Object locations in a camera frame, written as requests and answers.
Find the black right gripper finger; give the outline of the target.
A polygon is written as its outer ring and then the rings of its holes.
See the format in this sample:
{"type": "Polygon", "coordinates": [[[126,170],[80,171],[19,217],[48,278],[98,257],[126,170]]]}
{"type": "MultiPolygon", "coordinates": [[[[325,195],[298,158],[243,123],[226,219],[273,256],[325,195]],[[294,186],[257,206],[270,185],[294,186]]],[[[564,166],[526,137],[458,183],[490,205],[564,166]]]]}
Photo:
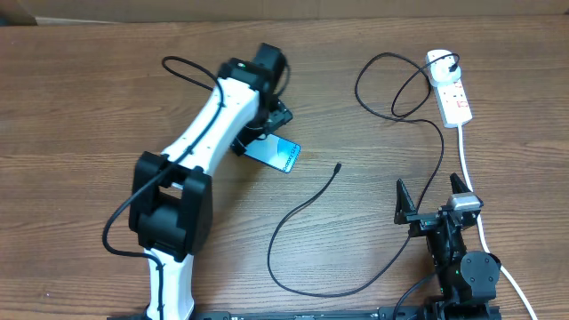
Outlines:
{"type": "Polygon", "coordinates": [[[395,209],[396,218],[407,218],[408,216],[415,215],[417,209],[414,206],[408,190],[404,182],[399,179],[397,181],[397,203],[395,209]]]}
{"type": "Polygon", "coordinates": [[[450,175],[450,182],[451,182],[452,192],[454,194],[463,194],[470,192],[470,188],[466,185],[466,183],[459,177],[459,175],[456,172],[450,175]]]}

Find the black smartphone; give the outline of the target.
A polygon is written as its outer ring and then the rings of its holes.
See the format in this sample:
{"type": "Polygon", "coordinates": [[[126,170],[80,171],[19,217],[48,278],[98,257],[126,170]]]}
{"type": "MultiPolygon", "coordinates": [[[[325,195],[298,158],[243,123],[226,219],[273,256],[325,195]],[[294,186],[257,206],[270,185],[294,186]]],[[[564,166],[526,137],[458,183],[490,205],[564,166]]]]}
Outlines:
{"type": "Polygon", "coordinates": [[[252,141],[244,154],[267,166],[290,173],[301,153],[301,146],[295,142],[270,134],[265,140],[252,141]]]}

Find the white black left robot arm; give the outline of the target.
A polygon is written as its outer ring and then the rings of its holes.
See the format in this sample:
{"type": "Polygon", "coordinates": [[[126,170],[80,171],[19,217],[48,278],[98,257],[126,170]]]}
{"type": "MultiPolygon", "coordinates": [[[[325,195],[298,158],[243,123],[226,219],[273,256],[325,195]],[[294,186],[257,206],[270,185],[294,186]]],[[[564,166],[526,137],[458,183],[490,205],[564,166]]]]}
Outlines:
{"type": "Polygon", "coordinates": [[[212,176],[228,150],[289,172],[300,147],[274,132],[292,112],[280,100],[290,78],[282,51],[262,43],[252,60],[232,58],[213,75],[210,97],[186,131],[134,168],[129,228],[150,266],[144,319],[188,319],[193,259],[212,225],[212,176]]]}

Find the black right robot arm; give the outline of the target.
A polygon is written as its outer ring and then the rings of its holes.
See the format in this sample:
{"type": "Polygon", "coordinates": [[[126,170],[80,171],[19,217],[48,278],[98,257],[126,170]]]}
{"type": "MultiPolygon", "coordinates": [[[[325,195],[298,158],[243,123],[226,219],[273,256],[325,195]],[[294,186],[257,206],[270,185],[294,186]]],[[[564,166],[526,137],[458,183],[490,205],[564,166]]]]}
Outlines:
{"type": "Polygon", "coordinates": [[[484,202],[459,178],[450,176],[452,194],[436,212],[419,214],[405,184],[397,181],[394,222],[408,225],[408,236],[426,238],[434,272],[421,279],[400,298],[394,307],[395,319],[423,320],[497,320],[498,307],[490,305],[497,296],[501,261],[487,252],[469,251],[462,231],[477,224],[484,202]],[[414,312],[401,315],[401,305],[418,287],[432,277],[439,282],[441,294],[427,297],[414,312]]]}

